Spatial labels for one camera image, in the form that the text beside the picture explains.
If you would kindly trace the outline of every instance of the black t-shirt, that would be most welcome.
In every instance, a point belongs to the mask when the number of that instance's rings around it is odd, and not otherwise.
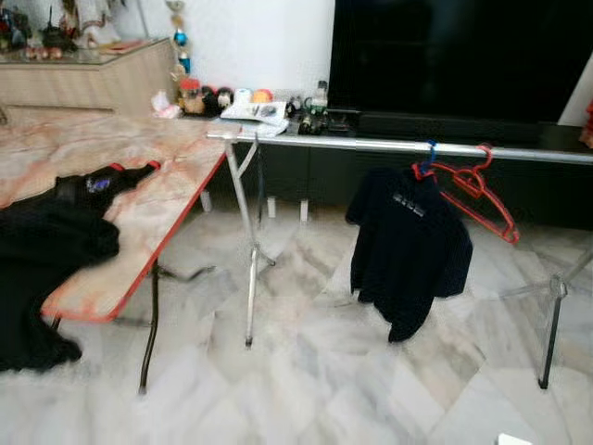
[[[392,324],[390,339],[411,337],[434,297],[460,294],[472,241],[435,181],[412,170],[369,172],[346,219],[360,226],[350,273],[359,300],[373,302]]]

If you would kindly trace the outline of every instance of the clothes hanger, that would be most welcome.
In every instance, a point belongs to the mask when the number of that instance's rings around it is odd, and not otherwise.
[[[450,193],[444,190],[440,191],[441,196],[444,197],[448,202],[453,204],[455,207],[463,211],[466,215],[478,221],[486,229],[494,232],[496,235],[500,236],[508,243],[511,243],[513,245],[516,244],[517,241],[519,241],[520,234],[515,225],[515,221],[512,218],[509,211],[507,210],[507,208],[504,207],[504,204],[502,203],[500,198],[498,198],[494,194],[494,192],[492,192],[492,190],[490,190],[487,187],[486,179],[480,172],[482,170],[487,169],[490,163],[492,162],[492,147],[489,144],[481,144],[477,147],[484,150],[486,153],[486,161],[484,163],[478,164],[472,168],[456,169],[446,164],[434,162],[436,142],[429,141],[429,144],[431,149],[431,156],[429,160],[424,161],[421,164],[414,163],[411,166],[416,179],[420,181],[428,176],[432,176],[435,182],[437,182],[435,170],[451,173],[453,178],[453,184],[455,184],[458,188],[467,193],[470,197],[474,199],[485,197],[490,202],[492,202],[492,204],[494,204],[494,206],[497,208],[498,212],[502,215],[502,218],[505,222],[505,226],[503,228],[500,228],[494,222],[490,221],[486,216],[481,215],[476,210],[472,209],[471,207],[464,204],[459,199],[457,199],[456,197],[452,196]]]

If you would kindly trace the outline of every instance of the tv screen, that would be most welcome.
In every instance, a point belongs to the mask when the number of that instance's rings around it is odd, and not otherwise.
[[[592,0],[336,0],[331,108],[555,122]]]

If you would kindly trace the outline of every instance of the red table edge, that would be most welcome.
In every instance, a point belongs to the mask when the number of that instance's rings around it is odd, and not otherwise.
[[[192,209],[192,207],[196,203],[197,199],[199,198],[201,193],[206,188],[206,185],[208,185],[208,183],[212,179],[212,176],[214,176],[214,173],[216,173],[218,171],[219,167],[222,165],[222,163],[224,162],[225,159],[226,159],[226,153],[222,152],[221,157],[216,161],[216,164],[214,165],[214,167],[212,168],[212,170],[210,171],[210,173],[208,174],[206,179],[197,188],[196,193],[192,196],[192,198],[190,199],[187,206],[185,206],[185,209],[183,209],[182,213],[177,218],[177,221],[173,224],[171,229],[167,232],[167,234],[165,235],[163,240],[160,242],[158,247],[155,249],[155,251],[153,252],[151,257],[148,259],[148,262],[146,263],[143,270],[138,274],[137,278],[134,280],[134,282],[132,283],[132,285],[130,286],[128,291],[125,293],[123,298],[115,306],[115,308],[113,308],[113,310],[110,313],[108,313],[107,315],[103,315],[103,316],[85,316],[84,314],[82,314],[81,312],[78,312],[78,311],[52,311],[49,309],[44,310],[42,307],[42,315],[49,316],[49,317],[55,317],[55,318],[63,318],[65,320],[74,320],[74,321],[78,321],[78,322],[91,322],[91,323],[108,323],[108,322],[113,321],[115,318],[117,318],[117,316],[120,314],[120,312],[126,306],[126,304],[128,304],[128,301],[132,297],[133,293],[138,289],[138,286],[142,283],[142,280],[145,279],[145,276],[148,274],[148,272],[152,268],[152,265],[157,260],[160,253],[167,246],[170,239],[173,238],[173,236],[177,232],[177,229],[179,229],[179,227],[183,223],[183,220],[185,220],[187,213],[189,213],[189,211]]]

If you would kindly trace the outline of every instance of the marble floor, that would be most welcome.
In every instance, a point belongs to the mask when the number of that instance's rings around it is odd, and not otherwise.
[[[147,330],[64,321],[78,363],[0,375],[6,444],[537,444],[593,443],[593,270],[564,301],[548,391],[539,364],[550,297],[500,292],[546,280],[593,242],[591,233],[522,227],[516,246],[468,222],[474,242],[460,296],[436,300],[400,345],[373,307],[348,292],[357,228],[344,209],[279,203],[259,228],[277,259],[260,271],[255,340],[244,347],[248,245],[234,205],[196,210],[161,264],[148,394],[137,395]],[[149,283],[126,315],[148,317]]]

